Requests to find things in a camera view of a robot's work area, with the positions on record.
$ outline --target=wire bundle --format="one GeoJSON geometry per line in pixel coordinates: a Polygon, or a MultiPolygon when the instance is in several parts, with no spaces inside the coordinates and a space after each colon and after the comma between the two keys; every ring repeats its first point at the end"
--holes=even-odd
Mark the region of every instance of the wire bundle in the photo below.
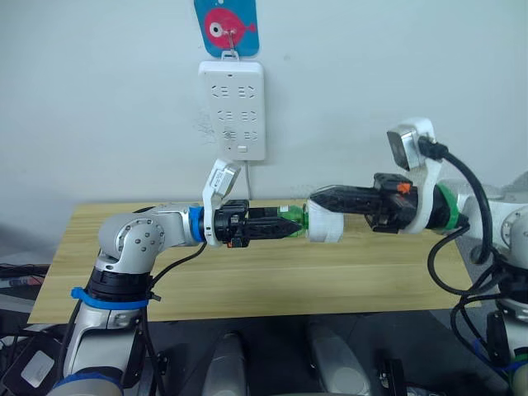
{"type": "MultiPolygon", "coordinates": [[[[482,187],[482,184],[478,180],[478,178],[462,161],[460,161],[455,155],[451,154],[445,145],[438,144],[438,143],[432,143],[429,139],[425,137],[421,137],[418,140],[418,144],[420,147],[420,151],[425,156],[432,158],[432,159],[436,159],[436,160],[445,159],[448,163],[451,163],[454,167],[456,167],[460,171],[460,173],[462,173],[462,175],[465,177],[468,183],[471,185],[471,188],[474,192],[475,198],[478,203],[478,208],[480,210],[480,217],[482,220],[482,228],[483,228],[482,246],[480,248],[478,258],[474,260],[474,263],[484,264],[489,259],[490,256],[493,256],[493,258],[495,258],[495,256],[497,255],[497,252],[493,249],[493,220],[492,220],[491,210],[489,209],[489,203],[488,203],[488,198],[486,197],[486,193],[482,187]]],[[[488,367],[494,370],[503,380],[507,382],[508,381],[507,374],[502,369],[495,367],[488,358],[486,358],[485,356],[482,356],[481,354],[478,354],[476,350],[472,347],[471,343],[468,342],[460,334],[460,330],[458,329],[458,326],[456,324],[456,315],[458,312],[462,314],[462,318],[466,322],[469,330],[475,335],[476,339],[478,340],[478,343],[480,343],[484,348],[487,347],[488,344],[486,340],[480,334],[479,330],[477,330],[477,328],[471,322],[469,315],[465,310],[465,306],[467,304],[470,304],[476,301],[496,300],[496,299],[507,297],[507,294],[505,293],[496,293],[492,295],[482,295],[482,294],[490,291],[491,289],[493,289],[495,286],[497,286],[501,282],[507,280],[510,277],[510,275],[507,273],[501,272],[500,267],[497,264],[493,263],[490,267],[488,267],[482,273],[482,275],[473,283],[473,285],[469,289],[460,290],[450,285],[447,285],[436,273],[436,268],[435,268],[436,254],[447,243],[467,233],[469,230],[469,227],[470,225],[466,222],[466,224],[462,225],[458,230],[454,231],[452,234],[443,238],[440,242],[438,242],[435,246],[433,246],[433,248],[429,252],[429,256],[427,257],[427,270],[429,271],[429,274],[431,275],[431,278],[433,279],[433,281],[439,287],[441,287],[443,290],[453,295],[460,296],[459,303],[455,305],[455,307],[453,307],[453,309],[450,312],[450,325],[451,325],[451,329],[453,330],[453,333],[455,334],[455,336],[469,351],[471,351],[474,355],[476,355],[484,364],[486,364],[488,367]],[[490,276],[492,277],[492,279],[484,284],[484,282],[490,276]]]]}

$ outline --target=cable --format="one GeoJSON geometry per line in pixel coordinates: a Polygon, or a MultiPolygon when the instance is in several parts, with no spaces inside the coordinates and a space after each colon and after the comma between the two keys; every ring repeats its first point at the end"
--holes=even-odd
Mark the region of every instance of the cable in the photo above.
{"type": "Polygon", "coordinates": [[[18,336],[13,338],[11,349],[9,350],[9,357],[7,358],[7,367],[11,367],[15,362],[15,351],[17,350],[18,336]]]}
{"type": "MultiPolygon", "coordinates": [[[[484,283],[486,278],[488,278],[488,276],[490,276],[497,269],[498,269],[498,266],[496,264],[493,264],[490,267],[488,267],[488,269],[482,273],[482,275],[475,281],[475,283],[473,283],[473,286],[471,286],[471,289],[476,289],[480,287],[484,283]]],[[[465,297],[464,296],[460,297],[459,303],[463,303],[464,301],[465,301],[465,297]]],[[[480,344],[484,348],[486,348],[488,346],[488,343],[486,342],[484,337],[480,334],[479,330],[475,327],[475,325],[469,318],[468,312],[465,310],[464,305],[462,305],[462,308],[460,308],[460,313],[462,314],[462,318],[464,319],[469,330],[475,335],[475,338],[478,339],[480,344]]]]}
{"type": "Polygon", "coordinates": [[[464,337],[462,337],[462,334],[460,334],[460,331],[459,331],[459,329],[457,327],[457,324],[456,324],[456,314],[466,304],[473,303],[475,301],[484,301],[484,300],[489,300],[489,299],[500,299],[500,298],[505,297],[505,296],[506,296],[506,294],[504,294],[504,293],[497,293],[495,295],[479,295],[479,296],[475,296],[475,297],[464,297],[464,301],[459,302],[451,310],[451,313],[450,313],[450,324],[451,324],[451,330],[455,334],[455,337],[462,343],[462,345],[464,345],[471,353],[473,353],[475,356],[477,356],[490,369],[495,371],[497,373],[497,375],[499,375],[503,380],[508,382],[508,377],[502,370],[498,369],[497,367],[495,367],[493,365],[493,363],[491,361],[489,361],[485,357],[483,357],[483,356],[481,356],[481,355],[479,355],[479,354],[477,354],[475,352],[475,350],[473,349],[471,344],[464,337]]]}
{"type": "Polygon", "coordinates": [[[252,200],[253,194],[251,193],[251,183],[249,182],[249,161],[244,161],[244,171],[246,173],[247,198],[252,200]]]}
{"type": "Polygon", "coordinates": [[[493,278],[491,281],[489,281],[486,285],[480,285],[477,287],[470,287],[467,290],[461,290],[456,289],[454,287],[451,287],[447,285],[436,273],[435,269],[435,259],[436,254],[440,249],[442,249],[447,243],[451,242],[454,239],[457,239],[459,236],[463,235],[469,230],[469,224],[466,224],[464,227],[456,230],[452,234],[448,235],[447,237],[443,238],[440,242],[438,242],[435,246],[432,247],[431,251],[429,252],[429,256],[427,257],[427,270],[429,271],[429,275],[434,280],[434,282],[441,287],[443,290],[453,294],[453,295],[480,295],[482,293],[485,293],[489,290],[491,290],[494,286],[499,284],[500,282],[504,281],[506,278],[508,278],[510,275],[507,273],[502,273],[495,278],[493,278]]]}
{"type": "Polygon", "coordinates": [[[184,262],[188,262],[189,260],[192,260],[195,257],[198,257],[204,251],[206,246],[207,246],[207,242],[203,242],[200,248],[196,252],[192,253],[190,256],[184,257],[181,260],[177,260],[173,264],[170,264],[166,266],[165,268],[163,268],[162,271],[150,281],[150,286],[148,287],[148,291],[152,290],[154,286],[159,282],[159,280],[162,279],[165,276],[165,274],[167,274],[171,269],[179,266],[180,264],[183,264],[184,262]]]}
{"type": "Polygon", "coordinates": [[[484,264],[488,260],[493,249],[493,221],[492,213],[489,209],[488,198],[484,191],[482,184],[469,169],[469,167],[460,161],[456,156],[449,152],[449,149],[444,144],[432,143],[428,138],[422,136],[418,139],[418,146],[420,152],[426,157],[433,159],[444,158],[448,163],[456,167],[460,173],[465,177],[473,189],[475,198],[480,209],[480,217],[482,220],[482,247],[478,258],[474,260],[475,264],[484,264]]]}
{"type": "Polygon", "coordinates": [[[165,384],[163,383],[162,374],[159,371],[156,351],[154,350],[152,338],[150,337],[147,307],[143,307],[141,309],[141,329],[143,330],[143,338],[147,347],[148,355],[150,356],[150,363],[152,364],[152,370],[154,372],[154,378],[156,379],[156,384],[158,386],[158,392],[160,396],[166,396],[167,392],[165,391],[165,384]]]}
{"type": "Polygon", "coordinates": [[[59,359],[57,360],[57,381],[59,382],[64,377],[64,362],[66,361],[66,352],[68,351],[67,344],[70,341],[73,332],[73,326],[75,325],[75,319],[81,308],[81,300],[78,299],[73,309],[72,314],[69,317],[68,325],[66,325],[66,330],[64,330],[63,341],[60,345],[59,359]]]}
{"type": "Polygon", "coordinates": [[[475,198],[477,199],[478,208],[480,209],[480,217],[482,220],[482,247],[475,264],[484,264],[486,260],[488,260],[493,247],[492,213],[489,209],[489,202],[488,198],[486,197],[486,192],[484,191],[478,178],[473,172],[471,172],[471,169],[469,169],[465,163],[460,161],[451,153],[444,154],[444,159],[448,163],[451,163],[451,165],[456,167],[460,173],[464,175],[468,183],[471,185],[473,193],[475,194],[475,198]]]}

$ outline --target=white cable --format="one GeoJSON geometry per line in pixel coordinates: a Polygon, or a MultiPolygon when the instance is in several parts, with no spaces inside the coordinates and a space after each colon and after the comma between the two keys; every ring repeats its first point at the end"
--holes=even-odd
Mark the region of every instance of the white cable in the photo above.
{"type": "Polygon", "coordinates": [[[244,172],[246,173],[247,198],[252,199],[251,184],[249,182],[249,161],[244,161],[244,172]]]}

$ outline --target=blue sign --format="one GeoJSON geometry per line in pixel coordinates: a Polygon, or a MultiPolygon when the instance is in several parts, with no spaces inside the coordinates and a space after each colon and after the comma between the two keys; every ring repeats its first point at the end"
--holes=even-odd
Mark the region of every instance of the blue sign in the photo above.
{"type": "Polygon", "coordinates": [[[258,52],[255,0],[195,0],[205,49],[220,58],[231,46],[240,56],[258,52]]]}

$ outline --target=wooden table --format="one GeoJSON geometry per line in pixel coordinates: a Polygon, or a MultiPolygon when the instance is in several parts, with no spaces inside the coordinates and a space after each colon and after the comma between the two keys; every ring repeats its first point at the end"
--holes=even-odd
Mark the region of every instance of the wooden table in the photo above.
{"type": "MultiPolygon", "coordinates": [[[[252,206],[302,205],[303,201],[253,201],[252,206]]],[[[74,301],[69,291],[86,285],[98,251],[97,232],[106,217],[152,204],[80,205],[45,278],[30,323],[66,323],[74,301]]],[[[354,313],[442,309],[457,297],[430,279],[426,259],[440,237],[372,233],[363,216],[346,218],[343,240],[309,243],[306,238],[253,241],[248,248],[206,250],[168,273],[155,288],[163,297],[149,305],[153,321],[195,318],[354,313]]],[[[194,252],[179,247],[162,253],[156,274],[194,252]]],[[[470,279],[456,246],[441,250],[442,279],[468,288],[470,279]]]]}

